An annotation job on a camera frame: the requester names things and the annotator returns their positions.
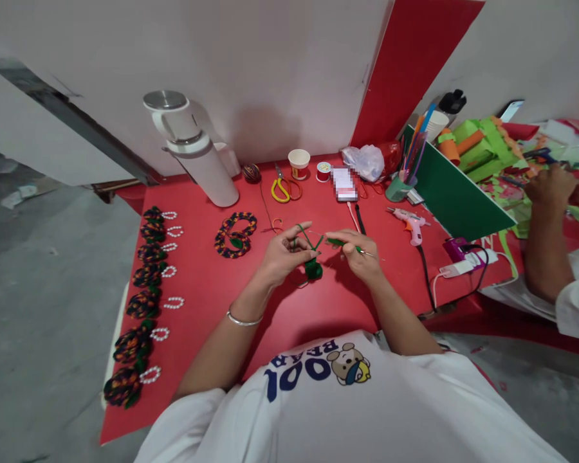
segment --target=yellow scissors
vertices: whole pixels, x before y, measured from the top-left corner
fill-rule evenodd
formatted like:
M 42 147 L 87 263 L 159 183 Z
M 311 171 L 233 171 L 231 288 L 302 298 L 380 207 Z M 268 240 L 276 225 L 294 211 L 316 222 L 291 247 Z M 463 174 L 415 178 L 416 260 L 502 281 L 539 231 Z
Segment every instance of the yellow scissors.
M 296 201 L 297 199 L 300 199 L 302 197 L 302 187 L 298 183 L 294 182 L 294 180 L 286 179 L 283 176 L 283 172 L 281 172 L 281 169 L 277 163 L 275 163 L 275 168 L 277 169 L 277 178 L 272 183 L 272 188 L 270 189 L 270 192 L 272 193 L 272 197 L 280 203 L 287 203 L 290 201 L 290 199 L 292 201 Z M 281 183 L 283 181 L 286 183 L 285 188 L 283 188 L 283 184 Z M 299 191 L 298 196 L 292 196 L 291 195 L 291 184 L 292 183 L 298 187 L 298 191 Z M 279 190 L 281 190 L 281 192 L 284 194 L 285 198 L 279 198 L 275 194 L 275 188 L 277 186 L 279 187 Z

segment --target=white plastic bag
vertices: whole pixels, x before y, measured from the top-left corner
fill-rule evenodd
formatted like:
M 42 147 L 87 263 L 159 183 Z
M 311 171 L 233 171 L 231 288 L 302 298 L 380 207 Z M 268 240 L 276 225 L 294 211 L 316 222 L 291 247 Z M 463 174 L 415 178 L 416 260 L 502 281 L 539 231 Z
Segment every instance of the white plastic bag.
M 365 180 L 375 182 L 380 178 L 384 170 L 384 156 L 379 148 L 373 145 L 364 145 L 361 149 L 347 147 L 341 153 L 344 164 L 352 166 Z

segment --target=white wall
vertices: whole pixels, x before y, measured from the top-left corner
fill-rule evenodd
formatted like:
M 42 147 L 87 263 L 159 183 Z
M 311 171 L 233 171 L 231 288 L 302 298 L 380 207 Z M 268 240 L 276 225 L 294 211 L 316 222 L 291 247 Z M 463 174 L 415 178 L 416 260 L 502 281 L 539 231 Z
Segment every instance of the white wall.
M 0 153 L 68 185 L 133 177 L 1 75 Z
M 241 159 L 349 142 L 388 0 L 0 0 L 0 43 L 165 175 L 142 96 L 200 104 Z
M 418 105 L 460 88 L 463 119 L 526 102 L 513 122 L 579 119 L 579 0 L 487 0 Z

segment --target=hot glue gun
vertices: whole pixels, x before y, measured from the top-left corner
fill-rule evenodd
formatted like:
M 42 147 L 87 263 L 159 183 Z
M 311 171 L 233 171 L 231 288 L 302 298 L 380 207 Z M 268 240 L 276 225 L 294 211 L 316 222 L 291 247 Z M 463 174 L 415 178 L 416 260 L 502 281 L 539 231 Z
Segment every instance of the hot glue gun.
M 424 220 L 422 217 L 418 217 L 416 214 L 408 212 L 403 209 L 399 208 L 388 208 L 394 216 L 405 222 L 405 229 L 412 232 L 412 239 L 410 240 L 410 244 L 412 246 L 420 246 L 423 242 L 423 236 L 420 233 L 420 227 L 423 225 L 431 226 L 429 222 Z

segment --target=white t-shirt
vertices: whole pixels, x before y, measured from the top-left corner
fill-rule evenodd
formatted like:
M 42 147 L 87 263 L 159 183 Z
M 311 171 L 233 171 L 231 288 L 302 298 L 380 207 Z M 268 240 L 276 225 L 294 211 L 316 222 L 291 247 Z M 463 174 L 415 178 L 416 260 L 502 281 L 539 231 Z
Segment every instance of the white t-shirt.
M 136 463 L 561 462 L 469 359 L 403 357 L 355 331 L 171 404 Z
M 579 250 L 571 252 L 568 257 L 576 280 L 560 292 L 555 305 L 530 293 L 522 277 L 505 286 L 485 288 L 481 293 L 516 309 L 556 322 L 562 334 L 579 338 Z

